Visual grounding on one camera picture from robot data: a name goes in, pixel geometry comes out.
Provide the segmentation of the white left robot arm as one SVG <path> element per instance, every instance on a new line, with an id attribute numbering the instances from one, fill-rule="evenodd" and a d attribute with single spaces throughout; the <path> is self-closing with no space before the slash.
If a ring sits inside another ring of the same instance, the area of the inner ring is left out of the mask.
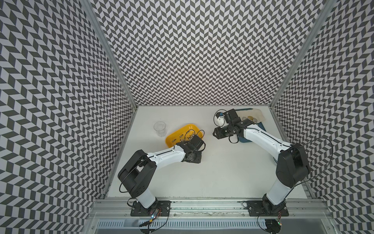
<path id="1" fill-rule="evenodd" d="M 174 163 L 200 164 L 205 147 L 206 143 L 198 135 L 194 135 L 190 140 L 178 142 L 159 152 L 136 151 L 117 175 L 120 181 L 119 191 L 128 193 L 143 208 L 153 207 L 157 198 L 150 191 L 149 185 L 155 172 Z"/>

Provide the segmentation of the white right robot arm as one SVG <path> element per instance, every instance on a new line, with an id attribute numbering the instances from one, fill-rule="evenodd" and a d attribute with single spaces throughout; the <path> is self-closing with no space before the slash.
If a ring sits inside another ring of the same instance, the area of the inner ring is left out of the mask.
<path id="1" fill-rule="evenodd" d="M 235 109 L 218 110 L 214 114 L 213 122 L 216 125 L 213 136 L 217 139 L 232 136 L 245 138 L 265 149 L 273 157 L 277 163 L 277 179 L 256 208 L 261 215 L 280 215 L 286 207 L 286 198 L 290 192 L 310 173 L 304 146 L 272 136 L 254 121 L 240 118 Z"/>

